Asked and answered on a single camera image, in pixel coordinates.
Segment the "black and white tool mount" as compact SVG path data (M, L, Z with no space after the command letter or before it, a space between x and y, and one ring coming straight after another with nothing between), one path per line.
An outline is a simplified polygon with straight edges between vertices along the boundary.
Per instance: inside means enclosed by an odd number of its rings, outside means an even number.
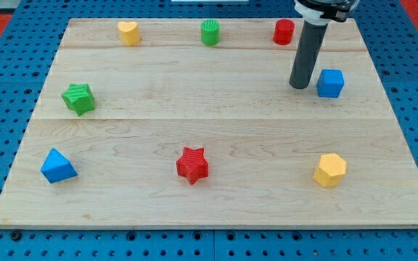
M294 0L295 11L312 25L345 22L357 10L358 0Z

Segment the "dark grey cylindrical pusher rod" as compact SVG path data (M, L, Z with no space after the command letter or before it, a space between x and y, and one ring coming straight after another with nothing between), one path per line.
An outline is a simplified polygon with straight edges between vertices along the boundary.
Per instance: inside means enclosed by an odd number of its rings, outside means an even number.
M296 89L308 87L327 27L328 24L314 25L307 21L303 23L289 79L291 87Z

